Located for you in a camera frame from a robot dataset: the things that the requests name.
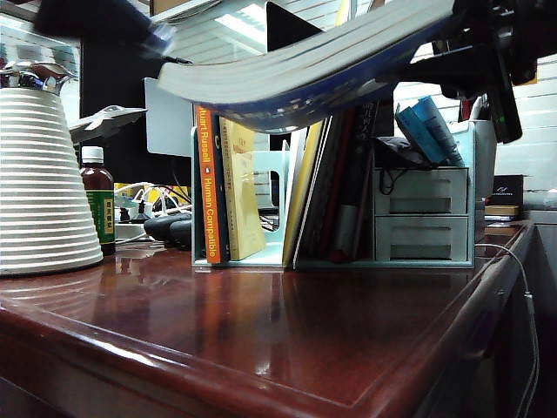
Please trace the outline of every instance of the bottle cap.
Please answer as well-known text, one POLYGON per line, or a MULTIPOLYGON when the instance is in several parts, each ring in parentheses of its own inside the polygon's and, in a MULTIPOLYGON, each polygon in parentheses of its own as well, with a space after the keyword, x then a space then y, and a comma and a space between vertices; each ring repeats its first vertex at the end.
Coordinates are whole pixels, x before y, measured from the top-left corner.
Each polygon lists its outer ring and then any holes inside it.
POLYGON ((84 146, 81 148, 81 161, 84 163, 103 163, 104 154, 101 146, 84 146))

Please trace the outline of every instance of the drawer unit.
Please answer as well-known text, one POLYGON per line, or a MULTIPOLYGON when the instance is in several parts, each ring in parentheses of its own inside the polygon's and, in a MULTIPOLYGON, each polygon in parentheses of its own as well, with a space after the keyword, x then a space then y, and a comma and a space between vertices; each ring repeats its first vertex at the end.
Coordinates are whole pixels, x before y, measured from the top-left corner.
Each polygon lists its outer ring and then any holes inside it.
POLYGON ((468 261, 468 217, 377 217, 375 228, 377 261, 468 261))
POLYGON ((393 191, 385 195, 379 191, 381 177, 387 186, 390 176, 377 170, 373 176, 375 215, 401 213, 439 213, 466 215, 467 168, 441 168, 431 171, 390 171, 396 179, 393 191))

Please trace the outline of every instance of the glossy desk surface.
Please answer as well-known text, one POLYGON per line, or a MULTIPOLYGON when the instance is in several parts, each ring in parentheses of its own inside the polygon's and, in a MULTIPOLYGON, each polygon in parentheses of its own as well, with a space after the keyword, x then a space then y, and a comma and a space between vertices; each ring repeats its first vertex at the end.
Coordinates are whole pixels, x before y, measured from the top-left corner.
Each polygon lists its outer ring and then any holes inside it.
MULTIPOLYGON (((531 231, 488 238, 521 251, 531 231)), ((474 270, 298 273, 124 246, 0 280, 0 375, 76 416, 408 416, 513 286, 508 257, 479 253, 474 270)))

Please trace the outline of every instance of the medicine bottle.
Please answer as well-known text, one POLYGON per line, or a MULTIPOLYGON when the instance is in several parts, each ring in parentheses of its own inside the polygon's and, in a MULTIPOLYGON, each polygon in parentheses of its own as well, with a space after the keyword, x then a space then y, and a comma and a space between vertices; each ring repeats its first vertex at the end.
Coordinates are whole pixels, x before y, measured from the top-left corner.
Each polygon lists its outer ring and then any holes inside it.
POLYGON ((98 240, 104 255, 113 254, 114 243, 114 179, 104 168, 103 148, 81 148, 81 177, 91 207, 98 240))

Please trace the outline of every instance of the green label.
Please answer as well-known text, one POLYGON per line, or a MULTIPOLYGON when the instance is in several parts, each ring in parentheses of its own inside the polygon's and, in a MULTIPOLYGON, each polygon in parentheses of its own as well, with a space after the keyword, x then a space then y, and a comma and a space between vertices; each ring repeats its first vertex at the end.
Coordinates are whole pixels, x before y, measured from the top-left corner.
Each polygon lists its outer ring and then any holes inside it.
POLYGON ((101 244, 114 242, 114 192, 112 190, 88 190, 87 199, 97 227, 101 244))

